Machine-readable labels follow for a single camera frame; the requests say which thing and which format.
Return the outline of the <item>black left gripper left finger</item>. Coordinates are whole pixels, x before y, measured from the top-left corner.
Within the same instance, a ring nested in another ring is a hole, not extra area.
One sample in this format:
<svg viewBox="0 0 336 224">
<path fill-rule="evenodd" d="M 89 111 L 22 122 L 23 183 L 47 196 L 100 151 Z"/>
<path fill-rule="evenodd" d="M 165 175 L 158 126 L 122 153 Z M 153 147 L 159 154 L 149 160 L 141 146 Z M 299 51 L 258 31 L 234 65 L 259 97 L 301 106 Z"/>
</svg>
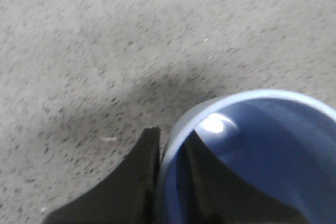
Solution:
<svg viewBox="0 0 336 224">
<path fill-rule="evenodd" d="M 146 128 L 112 173 L 43 223 L 153 223 L 159 165 L 160 128 Z"/>
</svg>

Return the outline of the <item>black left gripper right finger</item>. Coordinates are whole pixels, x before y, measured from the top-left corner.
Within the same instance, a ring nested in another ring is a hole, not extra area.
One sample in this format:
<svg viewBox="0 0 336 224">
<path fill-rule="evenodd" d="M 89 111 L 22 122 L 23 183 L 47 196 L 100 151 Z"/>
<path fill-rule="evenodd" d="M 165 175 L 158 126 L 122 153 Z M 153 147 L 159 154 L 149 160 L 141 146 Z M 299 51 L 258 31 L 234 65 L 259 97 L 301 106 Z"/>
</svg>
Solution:
<svg viewBox="0 0 336 224">
<path fill-rule="evenodd" d="M 245 182 L 195 131 L 181 146 L 181 208 L 186 223 L 308 223 L 296 208 Z"/>
</svg>

